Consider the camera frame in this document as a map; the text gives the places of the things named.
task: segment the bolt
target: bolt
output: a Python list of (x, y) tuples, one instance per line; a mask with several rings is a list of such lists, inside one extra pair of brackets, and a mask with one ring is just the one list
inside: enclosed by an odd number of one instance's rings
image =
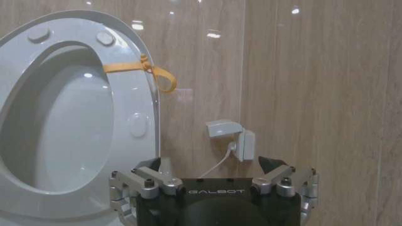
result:
[(282, 178), (281, 183), (285, 186), (291, 186), (291, 179), (290, 178)]
[(144, 182), (144, 187), (151, 188), (155, 186), (155, 181), (152, 179), (147, 179)]
[(116, 178), (116, 175), (118, 175), (118, 171), (114, 171), (112, 172), (112, 178)]

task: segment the orange zip tie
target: orange zip tie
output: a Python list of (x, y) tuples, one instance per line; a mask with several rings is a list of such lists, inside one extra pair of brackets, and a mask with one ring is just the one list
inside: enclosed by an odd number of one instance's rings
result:
[[(140, 55), (140, 62), (115, 63), (115, 64), (103, 65), (103, 70), (106, 73), (143, 70), (152, 74), (155, 83), (158, 85), (158, 89), (166, 93), (174, 91), (178, 85), (178, 80), (175, 76), (160, 67), (154, 67), (148, 61), (146, 54)], [(170, 80), (170, 89), (160, 88), (158, 83), (159, 76)]]

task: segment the toilet seat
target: toilet seat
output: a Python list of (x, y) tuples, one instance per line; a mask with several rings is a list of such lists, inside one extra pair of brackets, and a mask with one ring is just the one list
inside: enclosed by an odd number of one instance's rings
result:
[[(103, 65), (135, 62), (140, 53), (148, 55), (132, 30), (107, 14), (75, 10), (30, 22), (0, 40), (0, 128), (27, 78), (43, 60), (70, 46), (91, 49)], [(159, 155), (159, 93), (151, 75), (144, 71), (116, 72), (107, 74), (107, 80), (112, 136), (99, 172), (82, 187), (52, 192), (21, 182), (0, 159), (1, 211), (47, 219), (80, 218), (108, 211), (110, 173), (127, 171)]]

